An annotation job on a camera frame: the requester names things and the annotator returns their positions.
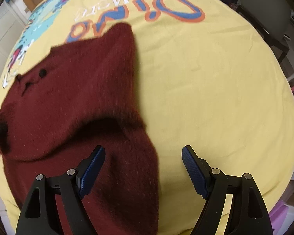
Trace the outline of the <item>dark red knit sweater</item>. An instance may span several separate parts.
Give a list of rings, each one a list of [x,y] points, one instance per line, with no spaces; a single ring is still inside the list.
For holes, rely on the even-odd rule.
[[[85,209],[99,234],[156,234],[158,157],[134,94],[131,26],[53,47],[15,78],[0,109],[0,159],[22,207],[36,175],[63,174],[97,145],[106,156]]]

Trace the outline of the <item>purple storage box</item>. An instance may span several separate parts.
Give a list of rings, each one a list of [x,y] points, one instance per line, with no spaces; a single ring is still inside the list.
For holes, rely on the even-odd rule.
[[[285,205],[285,202],[282,200],[279,200],[273,209],[269,212],[269,218],[274,235],[276,235],[281,229],[281,226],[283,225],[283,222],[287,216],[287,212],[288,206]]]

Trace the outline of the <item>white wardrobe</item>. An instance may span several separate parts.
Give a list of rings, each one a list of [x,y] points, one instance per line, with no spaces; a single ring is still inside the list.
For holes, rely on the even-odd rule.
[[[9,4],[3,2],[0,6],[0,78],[8,56],[23,28],[24,22]]]

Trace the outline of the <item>yellow dinosaur print bedspread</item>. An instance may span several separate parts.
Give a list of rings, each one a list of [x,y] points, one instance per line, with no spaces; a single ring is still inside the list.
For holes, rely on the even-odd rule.
[[[181,159],[190,145],[226,174],[248,172],[267,209],[294,171],[294,97],[270,47],[220,0],[44,0],[0,78],[0,109],[15,78],[53,47],[131,26],[134,94],[158,157],[156,234],[190,234],[203,209]],[[0,197],[12,227],[21,212],[0,159]]]

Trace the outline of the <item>grey green chair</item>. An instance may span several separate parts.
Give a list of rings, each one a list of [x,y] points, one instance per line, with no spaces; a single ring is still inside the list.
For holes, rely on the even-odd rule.
[[[291,16],[291,7],[286,0],[240,0],[236,12],[242,14],[263,36],[269,47],[281,50],[282,62],[289,52],[284,34]]]

